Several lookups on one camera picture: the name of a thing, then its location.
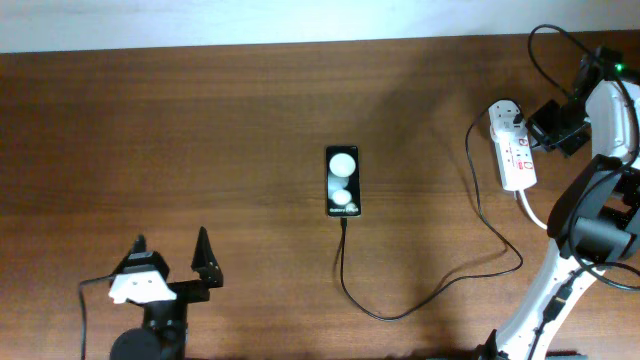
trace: white mount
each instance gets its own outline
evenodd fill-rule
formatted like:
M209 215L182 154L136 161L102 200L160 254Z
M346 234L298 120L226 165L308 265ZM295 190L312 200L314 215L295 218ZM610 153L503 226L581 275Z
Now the white mount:
M146 304L175 300L176 293L169 289L157 270L151 270L117 275L109 290L109 297L113 298L114 304L123 304L127 300Z
M507 191L524 190L538 181L525 119L520 115L513 101L501 100L489 108L491 139L496 144L502 187Z

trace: power strip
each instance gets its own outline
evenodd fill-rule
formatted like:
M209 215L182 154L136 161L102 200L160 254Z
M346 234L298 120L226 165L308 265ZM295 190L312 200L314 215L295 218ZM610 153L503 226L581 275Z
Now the power strip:
M489 108L489 117L502 187L508 191L518 191L535 185L538 180L524 117L518 106L513 101L498 101Z

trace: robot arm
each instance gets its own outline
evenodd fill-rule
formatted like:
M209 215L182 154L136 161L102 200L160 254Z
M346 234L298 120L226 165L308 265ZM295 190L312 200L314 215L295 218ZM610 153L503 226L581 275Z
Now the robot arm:
M578 204L578 200L593 184L630 161L631 152L637 146L638 139L635 139L633 133L630 111L640 113L640 87L630 82L623 84L633 99L632 109L626 106L621 89L614 81L603 79L588 92L584 101L586 112L583 113L585 116L588 114L584 121L590 122L592 127L593 160L565 191L551 212L547 231L551 239L547 255L523 302L502 327L494 330L487 344L478 348L475 358L545 358L549 344L563 321L596 280L572 256L567 241L569 221L578 205L573 241L580 257L588 259L597 274L602 275L604 267L597 268L595 265L627 259L640 246L640 241L635 241L640 232L640 197L637 194L640 186L640 159L628 171L612 176L598 185ZM540 114L536 115L537 120L540 120ZM535 129L531 132L536 137ZM561 142L569 137L562 138L560 132L555 135L556 141L561 138ZM545 134L539 139L546 141L547 149L550 147L549 138L552 136ZM570 139L570 146L563 149L565 155L577 150L575 145L581 141ZM607 201L611 198L622 200L629 209L621 211L608 207Z

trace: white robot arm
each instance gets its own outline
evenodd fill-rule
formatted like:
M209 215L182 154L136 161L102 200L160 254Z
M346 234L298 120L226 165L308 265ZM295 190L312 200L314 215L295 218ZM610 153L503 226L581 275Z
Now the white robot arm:
M589 117L585 121L590 122L592 127L592 163L554 207L549 219L548 234L551 240L542 268L518 310L492 333L484 346L485 354L478 356L479 359L544 359L563 321L596 281L594 276L582 269L568 249L568 215L590 184L614 171L621 163L631 160L630 153L638 140L630 112L640 113L640 86L629 82L623 84L634 102L633 109L626 106L620 87L614 81L600 81L587 98L585 106ZM632 164L634 169L639 166L640 160ZM585 201L579 207L574 231L578 233L578 241L581 241L581 257L603 263L627 258L635 252L638 244L633 243L633 235L638 231L636 223L640 223L640 214L635 216L637 209L626 214L628 218L621 222L621 226L610 218L613 216L611 211L615 210L605 206L610 196L635 196L621 193L621 179L621 175L613 176L608 184L593 191L595 194L589 196L588 203ZM640 176L628 175L624 181L640 182ZM595 271L600 275L604 273L603 268Z

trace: white cable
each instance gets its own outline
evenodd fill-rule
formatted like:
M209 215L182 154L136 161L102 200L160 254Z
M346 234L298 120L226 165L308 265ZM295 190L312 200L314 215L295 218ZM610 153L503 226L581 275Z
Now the white cable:
M527 196L524 194L524 190L522 189L518 190L518 195L520 195L520 200L522 200L522 206L524 206L524 209L527 212L527 215L529 215L529 218L531 219L531 221L536 223L536 225L540 226L544 230L547 230L547 224L540 221L540 219L538 219L536 214L533 213L533 210L531 210L531 206L529 206L529 202L527 201Z

